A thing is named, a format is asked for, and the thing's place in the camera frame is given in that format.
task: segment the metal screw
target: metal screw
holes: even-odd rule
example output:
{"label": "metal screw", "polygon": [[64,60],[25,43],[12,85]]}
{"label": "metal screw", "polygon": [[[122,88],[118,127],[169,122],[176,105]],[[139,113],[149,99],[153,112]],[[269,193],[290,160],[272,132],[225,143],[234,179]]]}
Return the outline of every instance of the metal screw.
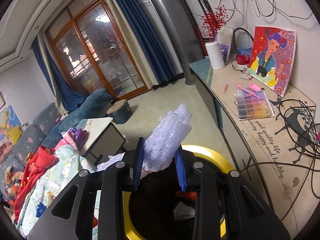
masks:
{"label": "metal screw", "polygon": [[116,167],[117,168],[123,168],[125,166],[125,162],[117,162]]}
{"label": "metal screw", "polygon": [[82,171],[79,171],[79,176],[80,177],[85,177],[88,175],[88,171],[87,170],[82,170]]}
{"label": "metal screw", "polygon": [[201,169],[203,167],[203,164],[201,162],[196,162],[193,164],[193,166],[197,169]]}
{"label": "metal screw", "polygon": [[234,178],[239,177],[240,173],[238,171],[230,171],[230,175]]}

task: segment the purple hair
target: purple hair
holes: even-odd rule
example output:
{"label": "purple hair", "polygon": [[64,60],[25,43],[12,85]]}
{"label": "purple hair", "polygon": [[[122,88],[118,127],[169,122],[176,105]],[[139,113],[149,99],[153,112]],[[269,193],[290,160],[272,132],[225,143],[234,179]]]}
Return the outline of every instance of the purple hair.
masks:
{"label": "purple hair", "polygon": [[270,36],[270,30],[266,30],[266,35],[268,38],[268,41],[276,40],[281,48],[284,48],[287,45],[286,38],[282,37],[279,33],[274,33],[272,36]]}

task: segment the red berry branch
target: red berry branch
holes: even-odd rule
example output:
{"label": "red berry branch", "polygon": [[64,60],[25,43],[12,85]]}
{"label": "red berry branch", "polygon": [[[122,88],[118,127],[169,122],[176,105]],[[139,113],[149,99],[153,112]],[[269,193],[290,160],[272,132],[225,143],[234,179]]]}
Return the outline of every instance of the red berry branch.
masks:
{"label": "red berry branch", "polygon": [[204,28],[204,36],[209,38],[211,41],[215,41],[218,31],[221,29],[223,25],[226,25],[225,19],[228,18],[227,10],[224,5],[216,8],[217,12],[207,12],[202,16]]}

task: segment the ottoman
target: ottoman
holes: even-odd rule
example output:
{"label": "ottoman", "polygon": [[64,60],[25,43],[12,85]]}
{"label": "ottoman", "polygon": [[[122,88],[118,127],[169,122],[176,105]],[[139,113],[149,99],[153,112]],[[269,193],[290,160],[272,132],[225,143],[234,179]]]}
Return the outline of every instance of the ottoman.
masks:
{"label": "ottoman", "polygon": [[129,120],[132,111],[127,100],[114,103],[107,111],[107,116],[112,117],[116,124],[123,124]]}

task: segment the red clothing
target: red clothing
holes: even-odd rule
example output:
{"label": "red clothing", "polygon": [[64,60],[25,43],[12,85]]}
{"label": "red clothing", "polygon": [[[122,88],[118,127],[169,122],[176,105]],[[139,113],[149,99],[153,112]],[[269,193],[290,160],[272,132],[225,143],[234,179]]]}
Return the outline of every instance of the red clothing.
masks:
{"label": "red clothing", "polygon": [[14,215],[16,221],[19,218],[20,211],[27,194],[36,185],[36,182],[47,169],[55,165],[59,158],[52,155],[53,149],[40,146],[38,152],[31,160],[28,161],[27,166],[23,172],[21,184],[18,191],[18,196],[14,202]]}

